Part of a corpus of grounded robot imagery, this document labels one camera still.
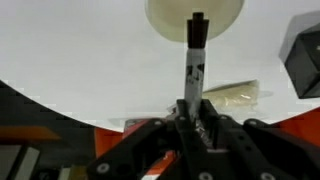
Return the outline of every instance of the screw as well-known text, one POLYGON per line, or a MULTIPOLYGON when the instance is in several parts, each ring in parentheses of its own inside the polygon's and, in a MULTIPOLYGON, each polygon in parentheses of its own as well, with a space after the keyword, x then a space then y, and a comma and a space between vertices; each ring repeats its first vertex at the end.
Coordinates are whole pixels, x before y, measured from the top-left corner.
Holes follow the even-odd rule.
POLYGON ((261 180, 276 180, 276 178, 272 174, 267 173, 267 172, 262 173, 260 176, 260 179, 261 180))
POLYGON ((249 124, 255 126, 255 125, 257 125, 257 122, 256 121, 249 121, 249 124))
POLYGON ((161 121, 156 121, 154 124, 159 126, 159 125, 161 125, 161 121))
POLYGON ((213 177, 208 172, 202 172, 199 174, 199 180, 213 180, 213 177))
POLYGON ((98 172, 99 174, 104 174, 104 173, 108 172, 109 169, 110 169, 110 165, 109 165, 108 163, 102 163, 102 164, 100 164, 100 165, 98 166, 97 172, 98 172))

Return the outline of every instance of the metal frame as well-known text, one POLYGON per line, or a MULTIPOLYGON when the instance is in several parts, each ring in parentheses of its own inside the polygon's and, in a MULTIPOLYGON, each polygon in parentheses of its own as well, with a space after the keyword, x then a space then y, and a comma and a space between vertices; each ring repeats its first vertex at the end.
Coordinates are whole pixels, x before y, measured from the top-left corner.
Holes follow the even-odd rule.
POLYGON ((212 147, 191 122, 185 100, 177 101, 174 121, 150 119, 88 167, 89 180, 141 179, 174 150, 178 158, 159 180, 318 180, 320 148, 249 119, 244 125, 218 115, 202 100, 200 118, 212 147))

